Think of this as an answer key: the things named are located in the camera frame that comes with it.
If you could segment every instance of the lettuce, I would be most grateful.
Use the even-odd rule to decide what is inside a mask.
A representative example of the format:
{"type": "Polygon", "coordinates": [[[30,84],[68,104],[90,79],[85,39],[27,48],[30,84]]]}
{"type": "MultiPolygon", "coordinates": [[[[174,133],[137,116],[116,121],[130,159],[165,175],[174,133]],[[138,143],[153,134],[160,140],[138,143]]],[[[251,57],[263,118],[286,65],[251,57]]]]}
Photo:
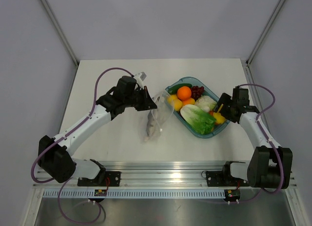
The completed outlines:
{"type": "Polygon", "coordinates": [[[216,122],[213,116],[196,105],[185,105],[180,110],[180,113],[192,129],[202,135],[210,133],[216,122]]]}

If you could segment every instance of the red wire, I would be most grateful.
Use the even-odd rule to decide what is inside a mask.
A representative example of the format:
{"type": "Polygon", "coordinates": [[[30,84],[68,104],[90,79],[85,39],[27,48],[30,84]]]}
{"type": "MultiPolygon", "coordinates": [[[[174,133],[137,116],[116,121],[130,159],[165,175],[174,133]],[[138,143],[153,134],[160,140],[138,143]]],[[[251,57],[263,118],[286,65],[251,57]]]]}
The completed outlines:
{"type": "Polygon", "coordinates": [[[240,187],[240,181],[238,181],[238,183],[237,183],[237,187],[236,187],[236,189],[235,189],[235,190],[238,190],[238,189],[239,189],[239,187],[240,187]]]}
{"type": "Polygon", "coordinates": [[[106,179],[105,179],[105,182],[106,182],[106,192],[108,191],[108,187],[109,187],[109,185],[111,184],[111,181],[109,180],[109,178],[107,177],[106,179]]]}

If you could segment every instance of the metal frame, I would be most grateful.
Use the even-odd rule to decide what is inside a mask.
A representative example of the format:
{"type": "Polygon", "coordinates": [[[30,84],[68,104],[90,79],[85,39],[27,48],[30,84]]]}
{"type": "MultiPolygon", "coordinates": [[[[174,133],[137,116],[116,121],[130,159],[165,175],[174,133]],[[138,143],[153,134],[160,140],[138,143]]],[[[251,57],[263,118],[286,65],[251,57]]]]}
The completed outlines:
{"type": "Polygon", "coordinates": [[[247,66],[250,66],[250,64],[252,63],[255,55],[257,54],[258,50],[260,49],[263,41],[265,40],[267,34],[269,33],[270,29],[272,28],[277,16],[279,15],[280,11],[282,10],[283,6],[285,5],[285,2],[287,0],[278,0],[268,22],[266,23],[264,29],[262,30],[261,34],[260,34],[260,37],[258,38],[251,54],[249,55],[246,63],[247,63],[247,66]]]}
{"type": "Polygon", "coordinates": [[[74,65],[75,65],[75,67],[77,69],[78,66],[79,66],[79,60],[77,59],[77,57],[76,57],[73,49],[71,48],[71,46],[70,46],[66,36],[64,35],[64,33],[63,33],[63,31],[62,31],[62,29],[61,29],[61,27],[59,25],[59,22],[58,22],[58,20],[57,20],[57,18],[55,16],[53,10],[51,9],[51,6],[50,6],[48,0],[40,0],[40,2],[42,4],[46,14],[48,15],[50,21],[52,22],[52,25],[54,26],[54,28],[55,28],[55,30],[56,30],[56,32],[57,32],[61,42],[63,43],[66,51],[68,52],[69,56],[71,57],[74,65]]]}
{"type": "MultiPolygon", "coordinates": [[[[287,0],[279,0],[273,13],[271,14],[265,28],[261,32],[257,43],[255,44],[251,54],[248,57],[247,61],[242,61],[242,66],[245,72],[245,76],[248,83],[254,83],[254,79],[252,77],[250,71],[250,64],[252,63],[255,55],[257,54],[258,50],[260,49],[262,43],[264,42],[267,34],[269,33],[272,25],[274,24],[278,14],[280,13],[282,7],[284,6],[287,0]]],[[[54,28],[56,29],[64,47],[66,48],[67,52],[69,53],[70,57],[72,58],[73,63],[76,66],[76,69],[79,65],[79,60],[76,58],[66,36],[64,35],[55,15],[52,11],[49,3],[47,0],[40,0],[42,3],[49,19],[51,20],[54,28]]],[[[254,104],[262,110],[263,107],[261,105],[258,91],[255,87],[251,87],[251,95],[253,98],[254,104]]],[[[265,116],[262,116],[263,122],[268,128],[267,120],[265,116]]],[[[122,171],[122,177],[120,182],[120,187],[112,187],[112,191],[116,193],[116,195],[120,196],[119,194],[122,192],[136,190],[136,192],[149,192],[153,191],[153,189],[161,190],[161,191],[168,191],[170,190],[179,190],[180,193],[187,190],[195,190],[196,191],[220,191],[222,188],[208,188],[206,185],[206,181],[204,178],[200,176],[200,173],[203,170],[220,170],[224,164],[224,162],[158,162],[158,163],[126,163],[126,162],[101,162],[107,170],[119,170],[122,171]]],[[[39,170],[38,177],[40,179],[48,178],[48,175],[42,170],[39,170]]],[[[41,200],[46,193],[44,192],[45,189],[53,189],[58,190],[61,184],[57,182],[51,182],[44,185],[33,185],[33,197],[32,201],[29,204],[28,212],[25,216],[24,224],[23,225],[34,225],[37,213],[39,210],[39,206],[41,200]]],[[[75,195],[75,192],[82,191],[90,192],[93,190],[92,188],[83,188],[77,187],[77,179],[72,179],[68,185],[65,187],[64,191],[66,191],[69,195],[75,195]]],[[[286,195],[288,197],[289,205],[292,211],[292,215],[294,217],[296,225],[304,226],[307,225],[306,214],[304,213],[303,207],[300,203],[300,198],[297,194],[296,183],[293,176],[291,176],[291,183],[287,190],[285,190],[286,195]]]]}

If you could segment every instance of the tray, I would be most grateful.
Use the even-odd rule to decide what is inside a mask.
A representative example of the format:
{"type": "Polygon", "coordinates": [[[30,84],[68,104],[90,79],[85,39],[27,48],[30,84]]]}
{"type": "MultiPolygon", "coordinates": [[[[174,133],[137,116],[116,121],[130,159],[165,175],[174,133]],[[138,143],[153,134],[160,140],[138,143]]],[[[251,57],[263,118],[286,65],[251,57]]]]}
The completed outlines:
{"type": "MultiPolygon", "coordinates": [[[[165,90],[168,91],[169,88],[171,88],[172,86],[175,86],[177,84],[180,84],[180,83],[190,83],[192,84],[193,86],[203,86],[204,89],[205,89],[205,92],[203,93],[203,95],[207,95],[209,97],[211,97],[212,99],[214,99],[216,102],[219,100],[219,97],[214,94],[206,85],[204,85],[200,80],[194,78],[194,77],[184,77],[182,79],[180,79],[179,81],[175,82],[174,84],[168,86],[165,90]]],[[[192,127],[176,112],[174,111],[174,114],[175,116],[177,116],[177,118],[181,121],[181,123],[184,124],[184,126],[187,127],[187,129],[192,132],[195,136],[199,137],[199,138],[204,138],[204,139],[207,139],[207,138],[211,138],[211,137],[214,137],[215,135],[219,134],[228,124],[229,124],[229,120],[227,120],[224,124],[220,124],[220,125],[216,125],[214,127],[214,131],[207,134],[207,135],[201,135],[197,132],[195,132],[192,127]]]]}

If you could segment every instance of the cable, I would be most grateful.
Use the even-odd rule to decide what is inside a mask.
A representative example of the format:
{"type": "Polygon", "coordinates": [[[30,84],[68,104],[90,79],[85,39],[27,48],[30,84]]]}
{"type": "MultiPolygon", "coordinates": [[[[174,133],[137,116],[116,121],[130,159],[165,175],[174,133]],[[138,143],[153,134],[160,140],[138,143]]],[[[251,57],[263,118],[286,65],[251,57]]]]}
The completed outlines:
{"type": "Polygon", "coordinates": [[[235,189],[235,190],[238,190],[238,189],[239,189],[239,187],[240,187],[240,181],[238,181],[238,182],[237,182],[237,187],[236,187],[236,189],[235,189]]]}
{"type": "Polygon", "coordinates": [[[202,171],[200,175],[201,175],[202,178],[205,179],[206,177],[203,176],[203,173],[204,173],[204,172],[207,172],[207,171],[206,171],[206,170],[202,171]]]}
{"type": "Polygon", "coordinates": [[[106,177],[105,182],[106,182],[106,190],[105,190],[104,194],[98,193],[98,194],[96,194],[96,196],[104,196],[104,197],[107,196],[108,187],[111,184],[111,181],[108,177],[106,177]]]}
{"type": "MultiPolygon", "coordinates": [[[[101,210],[101,209],[102,209],[101,204],[99,204],[99,203],[97,203],[97,202],[95,202],[95,201],[93,201],[93,203],[96,204],[96,205],[98,206],[98,215],[97,215],[96,218],[94,218],[92,221],[89,221],[89,222],[79,222],[79,221],[76,221],[76,220],[72,220],[71,218],[67,217],[67,215],[65,215],[64,211],[62,210],[62,207],[60,206],[60,194],[61,194],[61,192],[62,192],[64,186],[65,186],[70,180],[71,180],[71,178],[68,179],[67,181],[65,181],[64,184],[62,185],[62,187],[60,188],[59,192],[58,192],[58,208],[59,208],[60,213],[62,214],[62,216],[63,216],[66,220],[68,220],[69,222],[74,223],[74,224],[78,224],[78,225],[90,225],[90,224],[95,223],[95,222],[99,219],[99,217],[100,217],[100,215],[101,215],[101,211],[102,211],[102,210],[101,210]]],[[[83,201],[83,202],[81,202],[81,203],[79,203],[79,204],[88,203],[88,202],[89,202],[89,201],[83,201]]]]}
{"type": "Polygon", "coordinates": [[[255,83],[245,83],[245,84],[241,84],[239,85],[238,87],[242,87],[242,86],[257,86],[257,87],[260,87],[260,88],[263,88],[265,89],[267,92],[269,92],[273,98],[273,101],[272,103],[264,108],[256,117],[256,122],[257,122],[257,125],[259,126],[262,134],[264,135],[264,137],[267,139],[267,141],[269,142],[269,144],[272,146],[272,149],[276,155],[276,158],[277,158],[277,163],[278,163],[278,166],[279,166],[279,172],[280,172],[280,181],[279,181],[279,184],[278,184],[278,187],[276,190],[274,190],[273,192],[270,192],[270,191],[267,191],[266,189],[263,188],[263,190],[266,192],[266,193],[269,193],[269,194],[276,194],[278,193],[281,189],[282,189],[282,186],[283,186],[283,183],[284,183],[284,168],[283,168],[283,164],[282,164],[282,161],[281,161],[281,158],[279,157],[279,154],[278,154],[278,151],[277,151],[277,148],[275,147],[275,145],[273,144],[273,142],[269,141],[269,136],[267,135],[267,133],[265,132],[264,128],[262,127],[261,123],[259,122],[259,117],[265,112],[267,111],[268,109],[270,109],[274,104],[275,104],[275,95],[273,94],[273,92],[271,90],[269,90],[268,88],[262,86],[262,85],[259,85],[259,84],[255,84],[255,83]]]}
{"type": "Polygon", "coordinates": [[[71,135],[73,132],[75,132],[79,127],[81,127],[88,119],[89,117],[93,114],[93,111],[96,107],[96,101],[97,101],[97,89],[98,89],[98,82],[99,80],[101,79],[101,77],[108,71],[111,71],[111,70],[122,70],[122,71],[125,71],[127,72],[131,77],[133,77],[134,75],[129,72],[128,70],[126,69],[123,69],[123,68],[120,68],[120,67],[112,67],[112,68],[109,68],[105,71],[103,71],[99,77],[97,78],[97,81],[96,81],[96,84],[95,84],[95,88],[94,88],[94,99],[93,99],[93,104],[92,104],[92,109],[89,113],[89,116],[87,116],[83,121],[81,121],[76,127],[74,127],[72,130],[70,130],[68,133],[65,134],[65,137],[61,137],[60,139],[58,139],[57,141],[55,141],[54,143],[52,143],[50,146],[48,146],[44,151],[42,151],[38,157],[35,159],[34,163],[32,164],[31,166],[31,171],[30,171],[30,175],[31,175],[31,178],[33,179],[34,182],[38,183],[38,184],[44,184],[44,183],[48,183],[52,180],[54,180],[54,178],[51,178],[51,179],[48,179],[48,180],[45,180],[45,181],[39,181],[36,177],[35,177],[35,167],[36,167],[36,164],[38,163],[38,161],[43,157],[43,155],[45,155],[46,152],[48,152],[51,148],[53,148],[56,144],[58,144],[59,142],[63,141],[66,137],[68,137],[69,135],[71,135]]]}
{"type": "Polygon", "coordinates": [[[238,204],[238,203],[248,203],[248,202],[251,202],[253,200],[255,200],[261,193],[261,189],[259,190],[259,192],[257,192],[252,198],[250,199],[247,199],[247,200],[242,200],[242,201],[239,201],[239,202],[230,202],[230,204],[238,204]]]}

